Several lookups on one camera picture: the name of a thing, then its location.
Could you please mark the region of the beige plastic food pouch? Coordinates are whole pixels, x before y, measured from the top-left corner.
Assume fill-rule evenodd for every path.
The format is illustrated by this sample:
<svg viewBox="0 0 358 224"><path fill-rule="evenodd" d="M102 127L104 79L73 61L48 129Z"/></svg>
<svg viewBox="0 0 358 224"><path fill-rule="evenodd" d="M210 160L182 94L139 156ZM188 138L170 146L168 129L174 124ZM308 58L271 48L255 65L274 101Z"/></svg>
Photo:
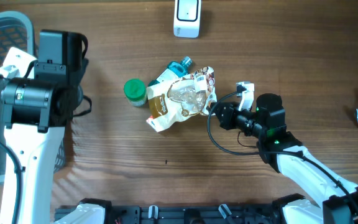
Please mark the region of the beige plastic food pouch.
<svg viewBox="0 0 358 224"><path fill-rule="evenodd" d="M192 116L209 115L211 104L217 102L214 85L214 69L207 66L147 87L151 116L146 122L156 132L161 132Z"/></svg>

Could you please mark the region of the blue mouthwash bottle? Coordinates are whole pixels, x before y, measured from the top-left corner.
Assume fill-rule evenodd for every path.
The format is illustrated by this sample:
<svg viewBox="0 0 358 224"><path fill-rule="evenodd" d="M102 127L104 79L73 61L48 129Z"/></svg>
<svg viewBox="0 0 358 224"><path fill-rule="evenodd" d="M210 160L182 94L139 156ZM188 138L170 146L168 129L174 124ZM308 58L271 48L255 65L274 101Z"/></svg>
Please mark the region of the blue mouthwash bottle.
<svg viewBox="0 0 358 224"><path fill-rule="evenodd" d="M192 64L193 61L189 56L185 56L180 62L171 61L167 68L156 79L152 80L148 86L183 77L188 74Z"/></svg>

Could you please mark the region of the white barcode scanner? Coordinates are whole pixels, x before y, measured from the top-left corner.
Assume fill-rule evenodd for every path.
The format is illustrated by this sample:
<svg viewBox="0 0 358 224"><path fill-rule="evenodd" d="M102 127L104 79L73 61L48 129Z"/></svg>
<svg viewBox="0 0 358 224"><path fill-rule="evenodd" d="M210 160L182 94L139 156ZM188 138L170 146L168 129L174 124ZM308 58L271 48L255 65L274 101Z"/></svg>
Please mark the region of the white barcode scanner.
<svg viewBox="0 0 358 224"><path fill-rule="evenodd" d="M175 0L173 34L195 39L200 34L201 0Z"/></svg>

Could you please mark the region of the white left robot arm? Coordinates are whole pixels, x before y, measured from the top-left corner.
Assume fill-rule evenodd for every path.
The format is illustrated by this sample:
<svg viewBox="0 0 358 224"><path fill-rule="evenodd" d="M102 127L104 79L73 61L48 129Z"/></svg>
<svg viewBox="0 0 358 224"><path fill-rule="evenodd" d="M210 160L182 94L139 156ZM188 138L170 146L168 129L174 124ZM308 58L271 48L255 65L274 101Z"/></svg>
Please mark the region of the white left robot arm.
<svg viewBox="0 0 358 224"><path fill-rule="evenodd" d="M88 39L43 30L38 56L9 49L0 75L6 163L0 223L48 223L53 175L67 124L85 96Z"/></svg>

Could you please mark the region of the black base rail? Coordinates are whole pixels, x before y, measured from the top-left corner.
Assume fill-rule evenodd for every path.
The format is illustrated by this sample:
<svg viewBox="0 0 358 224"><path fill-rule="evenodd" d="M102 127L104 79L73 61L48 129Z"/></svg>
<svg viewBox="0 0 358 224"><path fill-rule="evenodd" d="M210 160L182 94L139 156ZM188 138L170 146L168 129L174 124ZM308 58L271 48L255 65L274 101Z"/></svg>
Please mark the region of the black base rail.
<svg viewBox="0 0 358 224"><path fill-rule="evenodd" d="M290 196L272 203L245 203L239 205L215 205L199 207L149 207L114 206L110 201L85 198L77 206L55 210L54 221L63 223L76 209L85 211L85 205L99 205L104 209L101 218L89 223L122 224L191 224L191 223L286 223L282 209L290 202Z"/></svg>

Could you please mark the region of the green lid jar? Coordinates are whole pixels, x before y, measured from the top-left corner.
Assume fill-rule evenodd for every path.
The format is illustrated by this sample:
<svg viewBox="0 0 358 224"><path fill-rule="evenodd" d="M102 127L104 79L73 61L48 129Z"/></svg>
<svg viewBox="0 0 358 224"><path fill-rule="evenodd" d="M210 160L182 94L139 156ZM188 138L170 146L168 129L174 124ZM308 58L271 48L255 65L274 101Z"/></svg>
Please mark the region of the green lid jar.
<svg viewBox="0 0 358 224"><path fill-rule="evenodd" d="M128 80L124 85L124 94L132 106L141 107L147 101L147 91L144 82L134 78Z"/></svg>

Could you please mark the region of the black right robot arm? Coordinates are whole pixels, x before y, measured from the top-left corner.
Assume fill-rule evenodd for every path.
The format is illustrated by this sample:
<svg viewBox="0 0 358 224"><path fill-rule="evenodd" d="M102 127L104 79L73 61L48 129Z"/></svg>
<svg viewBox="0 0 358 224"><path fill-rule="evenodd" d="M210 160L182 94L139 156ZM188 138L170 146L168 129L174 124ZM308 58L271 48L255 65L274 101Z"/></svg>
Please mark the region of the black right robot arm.
<svg viewBox="0 0 358 224"><path fill-rule="evenodd" d="M256 106L255 111L242 110L239 103L221 98L211 104L209 113L216 115L222 128L257 138L256 154L311 197L308 201L293 194L274 201L276 222L358 223L358 185L331 171L287 131L279 95L260 95Z"/></svg>

